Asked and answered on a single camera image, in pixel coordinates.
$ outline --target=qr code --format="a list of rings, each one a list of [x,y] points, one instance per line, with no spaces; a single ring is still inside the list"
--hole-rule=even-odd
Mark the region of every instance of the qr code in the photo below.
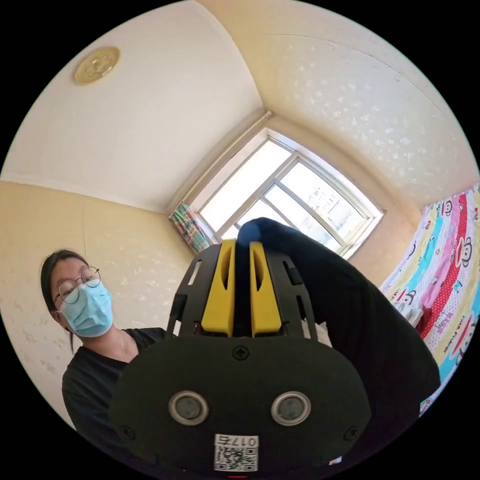
[[[221,472],[256,472],[258,437],[216,435],[214,469]]]
[[[258,449],[235,446],[215,448],[215,470],[224,472],[254,472],[257,470]]]

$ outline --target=window frame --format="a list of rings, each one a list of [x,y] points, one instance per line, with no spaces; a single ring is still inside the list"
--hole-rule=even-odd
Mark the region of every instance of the window frame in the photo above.
[[[213,197],[225,186],[225,184],[240,170],[243,165],[250,160],[250,158],[255,155],[267,142],[273,142],[283,149],[290,152],[290,156],[274,171],[272,174],[265,179],[265,181],[255,190],[243,204],[223,223],[223,225],[215,231],[214,228],[208,223],[208,221],[202,216],[202,210],[205,206],[213,199]],[[299,198],[294,192],[292,192],[288,187],[282,184],[281,179],[298,163],[304,165],[310,169],[314,174],[318,175],[324,182],[326,182],[330,187],[332,187],[342,198],[344,198],[363,218],[363,221],[355,227],[355,229],[350,232],[350,234],[345,238],[341,238],[338,233],[335,231],[332,225],[323,218],[319,213],[317,213],[313,208],[311,208],[306,202]],[[271,209],[273,209],[285,223],[292,228],[297,229],[295,225],[277,208],[275,207],[265,195],[268,191],[274,187],[278,186],[282,189],[287,195],[289,195],[293,200],[295,200],[304,210],[306,210],[320,225],[339,243],[339,248],[336,250],[336,253],[344,256],[350,248],[352,248],[362,234],[369,228],[372,222],[377,218],[372,212],[366,208],[362,202],[356,198],[347,188],[345,188],[341,182],[336,178],[332,177],[331,174],[326,172],[320,165],[312,161],[310,158],[306,157],[299,151],[289,147],[285,143],[279,141],[278,139],[267,135],[266,139],[244,160],[242,163],[228,176],[228,178],[208,197],[208,199],[203,203],[203,205],[198,208],[196,215],[199,217],[200,221],[205,224],[205,226],[210,230],[213,235],[213,241],[216,243],[221,243],[223,241],[222,235],[225,234],[231,227],[235,226],[240,230],[240,225],[238,221],[248,212],[248,210],[258,201],[262,200],[265,202]]]

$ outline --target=screw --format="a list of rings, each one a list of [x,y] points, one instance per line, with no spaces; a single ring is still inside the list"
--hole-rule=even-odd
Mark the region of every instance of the screw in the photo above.
[[[351,426],[346,432],[343,438],[347,442],[351,442],[356,436],[357,433],[359,432],[359,429],[356,426]]]
[[[120,429],[128,440],[135,440],[135,432],[129,426],[123,425]]]
[[[233,355],[233,358],[235,360],[245,360],[249,357],[250,353],[248,351],[247,348],[245,348],[244,346],[236,346],[234,349],[233,349],[233,352],[232,352],[232,355]]]

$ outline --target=black robotic device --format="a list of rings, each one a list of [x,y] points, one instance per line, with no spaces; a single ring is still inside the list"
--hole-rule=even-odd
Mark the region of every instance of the black robotic device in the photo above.
[[[165,341],[125,367],[110,420],[136,456],[208,478],[328,465],[371,418],[362,380],[318,342],[315,323],[324,319],[314,319],[291,259],[252,242],[250,283],[236,285],[235,252],[228,240],[192,261]],[[247,322],[235,301],[249,301]]]

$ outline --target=yellow plastic part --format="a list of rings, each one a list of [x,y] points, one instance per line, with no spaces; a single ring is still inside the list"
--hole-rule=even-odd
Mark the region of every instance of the yellow plastic part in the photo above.
[[[201,320],[205,332],[231,337],[235,309],[235,240],[222,242]]]
[[[253,337],[276,333],[282,327],[267,258],[259,242],[250,243],[250,309]]]

